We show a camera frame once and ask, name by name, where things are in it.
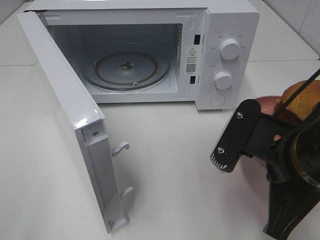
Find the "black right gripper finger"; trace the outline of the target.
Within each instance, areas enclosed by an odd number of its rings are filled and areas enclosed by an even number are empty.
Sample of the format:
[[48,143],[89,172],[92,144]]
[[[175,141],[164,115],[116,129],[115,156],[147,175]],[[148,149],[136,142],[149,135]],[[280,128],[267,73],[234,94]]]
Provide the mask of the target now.
[[294,228],[320,202],[320,189],[301,178],[274,183],[272,168],[266,165],[269,182],[268,220],[263,232],[276,240],[288,239]]
[[209,156],[220,171],[234,170],[260,114],[261,105],[255,99],[242,101],[234,110]]

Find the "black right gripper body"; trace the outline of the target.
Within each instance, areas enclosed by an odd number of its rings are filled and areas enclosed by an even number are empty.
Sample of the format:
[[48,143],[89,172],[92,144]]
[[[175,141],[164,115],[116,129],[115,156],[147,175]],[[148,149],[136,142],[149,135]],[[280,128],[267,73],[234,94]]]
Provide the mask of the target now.
[[257,157],[266,163],[276,163],[278,157],[275,136],[283,138],[294,128],[281,118],[261,113],[244,145],[244,150],[247,155]]

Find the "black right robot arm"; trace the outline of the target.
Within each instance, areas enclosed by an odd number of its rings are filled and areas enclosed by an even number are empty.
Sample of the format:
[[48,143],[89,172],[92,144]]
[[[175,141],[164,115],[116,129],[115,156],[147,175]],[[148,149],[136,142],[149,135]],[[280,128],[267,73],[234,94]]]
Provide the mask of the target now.
[[244,100],[221,133],[210,161],[230,173],[242,156],[266,163],[268,222],[264,232],[286,240],[320,201],[320,108],[298,126],[261,111]]

